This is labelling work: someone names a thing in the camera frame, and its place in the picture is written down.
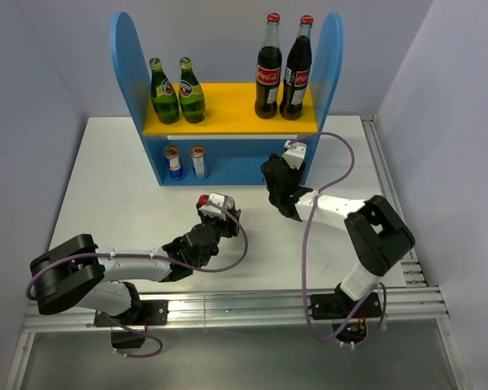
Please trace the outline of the silver blue can red logo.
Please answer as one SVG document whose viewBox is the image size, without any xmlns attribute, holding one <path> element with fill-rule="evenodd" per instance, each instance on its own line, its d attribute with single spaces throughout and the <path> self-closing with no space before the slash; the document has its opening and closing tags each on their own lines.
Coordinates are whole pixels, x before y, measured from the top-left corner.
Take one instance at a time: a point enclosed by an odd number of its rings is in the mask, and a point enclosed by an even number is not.
<svg viewBox="0 0 488 390">
<path fill-rule="evenodd" d="M 168 170 L 173 180 L 181 180 L 184 177 L 184 169 L 181 164 L 181 152 L 175 145 L 167 145 L 163 150 Z"/>
</svg>

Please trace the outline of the green glass bottle front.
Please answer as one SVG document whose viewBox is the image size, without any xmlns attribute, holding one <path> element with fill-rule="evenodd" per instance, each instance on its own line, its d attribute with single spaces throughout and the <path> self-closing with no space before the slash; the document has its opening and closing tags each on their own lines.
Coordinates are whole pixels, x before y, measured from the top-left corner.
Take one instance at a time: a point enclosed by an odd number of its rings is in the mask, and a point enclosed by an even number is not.
<svg viewBox="0 0 488 390">
<path fill-rule="evenodd" d="M 191 124 L 200 123 L 205 118 L 206 102 L 202 86 L 198 82 L 188 57 L 180 59 L 181 79 L 179 103 L 185 120 Z"/>
</svg>

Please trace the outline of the green glass bottle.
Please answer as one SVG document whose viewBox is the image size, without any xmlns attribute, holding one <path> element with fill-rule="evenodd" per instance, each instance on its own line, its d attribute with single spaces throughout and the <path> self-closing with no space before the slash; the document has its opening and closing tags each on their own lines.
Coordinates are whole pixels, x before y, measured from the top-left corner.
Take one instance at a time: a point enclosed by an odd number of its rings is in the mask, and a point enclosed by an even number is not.
<svg viewBox="0 0 488 390">
<path fill-rule="evenodd" d="M 149 61 L 151 71 L 150 97 L 158 120 L 163 124 L 174 124 L 180 117 L 179 103 L 172 83 L 163 71 L 159 58 Z"/>
<path fill-rule="evenodd" d="M 202 86 L 198 82 L 188 57 L 180 59 L 181 79 L 179 103 L 185 120 L 191 124 L 200 123 L 205 118 L 206 102 Z"/>
</svg>

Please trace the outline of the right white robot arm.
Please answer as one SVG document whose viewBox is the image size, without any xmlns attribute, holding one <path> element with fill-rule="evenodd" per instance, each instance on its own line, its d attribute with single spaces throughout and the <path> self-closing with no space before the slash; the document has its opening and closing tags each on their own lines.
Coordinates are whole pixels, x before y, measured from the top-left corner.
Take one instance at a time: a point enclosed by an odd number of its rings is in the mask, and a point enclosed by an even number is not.
<svg viewBox="0 0 488 390">
<path fill-rule="evenodd" d="M 368 290 L 414 248 L 416 239 L 381 195 L 367 200 L 322 195 L 300 184 L 304 163 L 295 169 L 272 154 L 262 164 L 268 200 L 288 219 L 317 222 L 347 232 L 358 261 L 336 287 L 336 307 L 351 317 L 364 306 Z"/>
</svg>

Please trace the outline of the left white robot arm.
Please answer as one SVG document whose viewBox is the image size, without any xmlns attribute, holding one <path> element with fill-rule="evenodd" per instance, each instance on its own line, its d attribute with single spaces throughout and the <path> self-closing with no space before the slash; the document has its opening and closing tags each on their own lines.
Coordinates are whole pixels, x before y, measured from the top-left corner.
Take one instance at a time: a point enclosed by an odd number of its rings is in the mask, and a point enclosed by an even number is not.
<svg viewBox="0 0 488 390">
<path fill-rule="evenodd" d="M 82 307 L 105 312 L 123 324 L 135 323 L 142 304 L 134 281 L 171 283 L 204 272 L 219 253 L 220 240 L 244 232 L 241 212 L 234 207 L 207 203 L 197 209 L 199 224 L 152 251 L 101 253 L 90 234 L 74 236 L 31 261 L 28 299 L 42 315 Z"/>
</svg>

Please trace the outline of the blue and yellow wooden shelf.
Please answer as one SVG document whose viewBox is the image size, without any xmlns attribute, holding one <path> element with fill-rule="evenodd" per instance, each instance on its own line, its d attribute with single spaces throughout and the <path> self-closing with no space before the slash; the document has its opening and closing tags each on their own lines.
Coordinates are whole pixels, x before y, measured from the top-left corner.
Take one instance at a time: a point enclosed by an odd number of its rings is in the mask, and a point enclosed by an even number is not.
<svg viewBox="0 0 488 390">
<path fill-rule="evenodd" d="M 204 83 L 207 114 L 200 123 L 179 119 L 160 123 L 150 99 L 150 74 L 134 22 L 118 12 L 111 21 L 111 57 L 115 76 L 150 166 L 162 186 L 261 185 L 261 164 L 283 148 L 290 137 L 322 132 L 337 88 L 343 57 L 343 23 L 337 13 L 326 16 L 313 57 L 303 111 L 299 119 L 280 115 L 259 118 L 252 107 L 253 83 Z M 163 150 L 181 152 L 184 177 L 173 180 Z M 207 177 L 197 180 L 190 148 L 206 150 Z"/>
</svg>

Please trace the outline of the right cola glass bottle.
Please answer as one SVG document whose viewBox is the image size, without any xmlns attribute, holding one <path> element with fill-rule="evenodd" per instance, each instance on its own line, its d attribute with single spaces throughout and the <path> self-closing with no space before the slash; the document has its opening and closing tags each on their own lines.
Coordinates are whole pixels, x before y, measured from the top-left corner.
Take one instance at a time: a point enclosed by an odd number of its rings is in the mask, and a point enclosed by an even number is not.
<svg viewBox="0 0 488 390">
<path fill-rule="evenodd" d="M 301 17 L 297 37 L 288 54 L 280 105 L 281 116 L 287 120 L 296 120 L 302 115 L 303 99 L 312 67 L 313 23 L 314 19 L 311 15 Z"/>
</svg>

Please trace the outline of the cola glass bottle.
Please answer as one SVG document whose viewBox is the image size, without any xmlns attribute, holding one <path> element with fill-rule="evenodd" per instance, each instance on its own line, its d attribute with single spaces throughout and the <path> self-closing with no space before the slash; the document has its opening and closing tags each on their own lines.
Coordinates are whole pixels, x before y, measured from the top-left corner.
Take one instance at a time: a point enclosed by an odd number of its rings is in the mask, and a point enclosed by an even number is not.
<svg viewBox="0 0 488 390">
<path fill-rule="evenodd" d="M 314 19 L 311 15 L 301 17 L 297 37 L 288 54 L 280 105 L 281 116 L 287 120 L 296 120 L 302 115 L 303 99 L 312 67 L 313 23 Z"/>
<path fill-rule="evenodd" d="M 264 42 L 257 58 L 255 113 L 261 119 L 271 119 L 277 113 L 282 65 L 279 41 L 280 21 L 281 17 L 278 13 L 268 14 Z"/>
</svg>

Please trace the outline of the left cola glass bottle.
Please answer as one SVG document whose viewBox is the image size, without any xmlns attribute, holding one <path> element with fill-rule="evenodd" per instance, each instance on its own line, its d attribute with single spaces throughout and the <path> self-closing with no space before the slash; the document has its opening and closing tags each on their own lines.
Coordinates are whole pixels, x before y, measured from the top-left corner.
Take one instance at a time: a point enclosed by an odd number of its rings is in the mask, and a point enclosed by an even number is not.
<svg viewBox="0 0 488 390">
<path fill-rule="evenodd" d="M 278 13 L 268 14 L 264 42 L 257 58 L 255 113 L 261 119 L 271 119 L 277 113 L 282 65 L 279 41 L 280 21 L 281 17 Z"/>
</svg>

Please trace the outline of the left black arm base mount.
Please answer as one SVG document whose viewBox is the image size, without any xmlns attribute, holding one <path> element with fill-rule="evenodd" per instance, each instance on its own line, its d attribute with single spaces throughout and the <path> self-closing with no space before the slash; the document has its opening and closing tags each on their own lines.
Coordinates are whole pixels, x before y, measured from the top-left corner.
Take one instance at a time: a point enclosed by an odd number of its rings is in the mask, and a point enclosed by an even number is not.
<svg viewBox="0 0 488 390">
<path fill-rule="evenodd" d="M 168 320 L 168 301 L 143 301 L 142 309 L 134 320 L 122 323 L 119 318 L 113 318 L 97 311 L 93 325 L 96 328 L 111 329 L 111 346 L 115 353 L 127 358 L 149 358 L 158 355 L 163 350 L 163 341 L 150 333 L 153 326 L 163 326 Z M 146 340 L 153 340 L 158 348 L 152 353 L 135 353 Z"/>
</svg>

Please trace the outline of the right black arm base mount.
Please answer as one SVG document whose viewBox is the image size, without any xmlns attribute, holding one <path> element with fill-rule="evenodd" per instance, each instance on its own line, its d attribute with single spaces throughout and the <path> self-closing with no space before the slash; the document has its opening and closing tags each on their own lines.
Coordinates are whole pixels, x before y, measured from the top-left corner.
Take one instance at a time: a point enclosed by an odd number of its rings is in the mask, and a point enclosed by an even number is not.
<svg viewBox="0 0 488 390">
<path fill-rule="evenodd" d="M 309 299 L 309 317 L 312 320 L 337 321 L 332 323 L 332 341 L 340 346 L 348 345 L 353 349 L 364 344 L 385 326 L 386 297 L 380 298 L 376 292 L 370 292 L 360 301 L 361 306 L 343 328 L 343 321 L 356 305 L 347 295 L 337 297 L 335 293 L 318 293 L 312 294 Z"/>
</svg>

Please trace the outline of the front aluminium rail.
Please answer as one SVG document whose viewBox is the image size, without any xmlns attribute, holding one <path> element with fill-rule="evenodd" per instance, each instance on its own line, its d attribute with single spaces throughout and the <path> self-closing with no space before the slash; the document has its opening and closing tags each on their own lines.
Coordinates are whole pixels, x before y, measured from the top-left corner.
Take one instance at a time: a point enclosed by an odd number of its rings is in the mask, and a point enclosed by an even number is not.
<svg viewBox="0 0 488 390">
<path fill-rule="evenodd" d="M 144 301 L 168 302 L 166 323 L 159 329 L 212 327 L 258 327 L 305 323 L 301 293 L 295 290 L 255 292 L 146 293 Z M 111 327 L 94 325 L 92 310 L 74 308 L 42 316 L 37 305 L 28 304 L 15 356 L 5 389 L 19 389 L 37 333 L 109 332 Z M 390 288 L 387 293 L 388 321 L 447 319 L 439 288 Z"/>
</svg>

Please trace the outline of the aluminium rail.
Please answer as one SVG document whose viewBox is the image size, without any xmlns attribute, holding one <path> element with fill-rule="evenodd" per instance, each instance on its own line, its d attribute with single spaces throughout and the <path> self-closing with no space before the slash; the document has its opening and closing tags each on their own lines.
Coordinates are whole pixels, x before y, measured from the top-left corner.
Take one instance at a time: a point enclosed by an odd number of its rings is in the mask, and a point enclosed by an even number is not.
<svg viewBox="0 0 488 390">
<path fill-rule="evenodd" d="M 295 290 L 255 292 L 146 293 L 144 301 L 168 302 L 166 323 L 159 329 L 212 327 L 258 327 L 305 323 L 301 293 Z M 94 325 L 92 310 L 74 308 L 42 316 L 37 305 L 28 304 L 15 356 L 5 389 L 19 389 L 37 333 L 109 332 L 111 327 Z M 447 319 L 439 288 L 390 288 L 387 293 L 388 321 Z"/>
<path fill-rule="evenodd" d="M 374 119 L 374 115 L 362 115 L 360 117 L 365 137 L 368 142 L 368 147 L 373 157 L 378 183 L 381 187 L 383 196 L 394 207 L 402 221 L 405 221 L 398 195 L 395 190 L 394 182 L 390 174 L 390 169 L 377 134 Z M 401 261 L 401 267 L 407 286 L 417 287 L 418 285 L 424 286 L 427 284 L 420 261 L 414 249 L 411 249 L 410 252 L 404 256 L 403 260 Z"/>
</svg>

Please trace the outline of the right side aluminium rail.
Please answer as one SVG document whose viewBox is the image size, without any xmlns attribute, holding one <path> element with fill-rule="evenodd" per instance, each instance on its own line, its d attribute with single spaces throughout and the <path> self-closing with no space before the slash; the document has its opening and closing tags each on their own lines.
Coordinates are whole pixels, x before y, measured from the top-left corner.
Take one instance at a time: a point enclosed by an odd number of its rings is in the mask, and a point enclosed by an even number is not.
<svg viewBox="0 0 488 390">
<path fill-rule="evenodd" d="M 390 174 L 390 169 L 377 134 L 374 119 L 374 115 L 362 115 L 360 117 L 365 137 L 368 142 L 368 147 L 373 157 L 378 183 L 381 187 L 383 196 L 394 207 L 402 221 L 405 221 L 398 195 L 395 190 L 394 182 Z M 427 284 L 420 261 L 414 249 L 411 249 L 410 252 L 404 256 L 403 260 L 401 261 L 401 267 L 407 286 L 417 287 L 418 285 L 424 286 Z"/>
</svg>

